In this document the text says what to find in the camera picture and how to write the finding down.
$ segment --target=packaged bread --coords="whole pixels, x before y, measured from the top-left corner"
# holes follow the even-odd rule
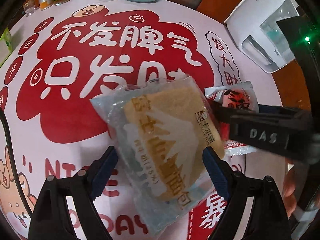
[[[126,86],[92,104],[108,123],[151,233],[157,235],[211,192],[202,151],[211,146],[223,158],[224,147],[192,77]]]

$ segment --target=blue gripper pad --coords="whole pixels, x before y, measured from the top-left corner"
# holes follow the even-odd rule
[[[110,176],[112,170],[118,162],[118,155],[114,147],[109,147],[104,155],[98,160],[100,168],[97,170],[96,175],[92,179],[92,192],[90,197],[95,200],[96,197],[101,196]]]
[[[202,161],[218,195],[228,201],[230,198],[228,180],[217,163],[217,161],[221,162],[220,158],[211,147],[206,147],[202,152]]]

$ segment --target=cartoon character face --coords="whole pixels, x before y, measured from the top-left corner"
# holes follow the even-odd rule
[[[18,175],[19,183],[31,210],[36,204],[36,197],[30,194],[29,184],[23,173]],[[31,218],[20,198],[16,183],[13,178],[7,146],[5,147],[5,163],[0,159],[0,203],[7,220],[18,234],[28,237]]]
[[[78,11],[74,12],[72,16],[74,16],[74,17],[83,17],[83,16],[95,14],[95,13],[103,10],[103,8],[105,8],[105,7],[102,6],[102,5],[89,5],[87,7],[84,7],[81,10],[78,10]]]

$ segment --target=wooden floor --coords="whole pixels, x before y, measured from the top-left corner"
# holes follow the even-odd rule
[[[172,0],[183,4],[185,0]],[[202,0],[197,11],[223,23],[241,0]],[[283,106],[310,110],[310,100],[300,66],[292,61],[272,74]]]

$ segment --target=plastic wrapper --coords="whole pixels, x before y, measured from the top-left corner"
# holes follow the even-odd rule
[[[207,101],[189,76],[127,85],[91,102],[124,160],[136,209],[157,237],[213,189],[202,151],[211,146],[223,158],[224,149]]]
[[[205,88],[205,96],[224,107],[235,109],[244,109],[248,111],[259,112],[259,105],[253,86],[250,81],[223,87]],[[257,148],[230,140],[230,124],[220,123],[220,136],[224,141],[224,150],[226,155],[244,155],[257,151]]]

